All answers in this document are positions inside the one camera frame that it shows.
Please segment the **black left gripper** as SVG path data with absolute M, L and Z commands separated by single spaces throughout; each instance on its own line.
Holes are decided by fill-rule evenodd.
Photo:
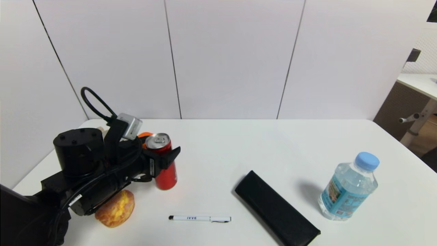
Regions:
M 139 150 L 137 140 L 122 141 L 122 164 L 128 166 L 122 168 L 122 182 L 150 182 L 156 177 L 156 154 L 146 150 L 146 137 L 140 137 L 142 149 Z M 173 149 L 166 146 L 159 149 L 161 169 L 168 169 L 181 152 L 181 147 Z

